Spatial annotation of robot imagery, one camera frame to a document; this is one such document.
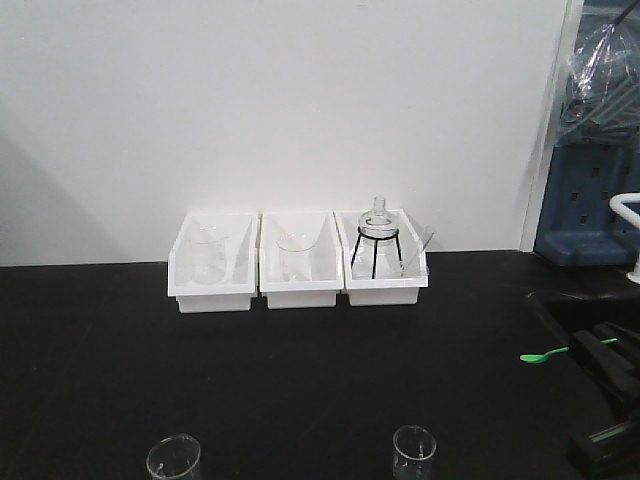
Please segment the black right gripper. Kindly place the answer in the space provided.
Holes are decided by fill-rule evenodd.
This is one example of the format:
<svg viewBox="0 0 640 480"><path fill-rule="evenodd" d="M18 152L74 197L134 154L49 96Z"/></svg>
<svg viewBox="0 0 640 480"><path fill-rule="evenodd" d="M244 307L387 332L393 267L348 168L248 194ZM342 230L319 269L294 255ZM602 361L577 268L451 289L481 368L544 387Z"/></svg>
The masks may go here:
<svg viewBox="0 0 640 480"><path fill-rule="evenodd" d="M569 336L569 356L610 397L619 415L639 411L639 333L604 322ZM627 420L586 437L572 437L569 463L586 479L639 471L639 420Z"/></svg>

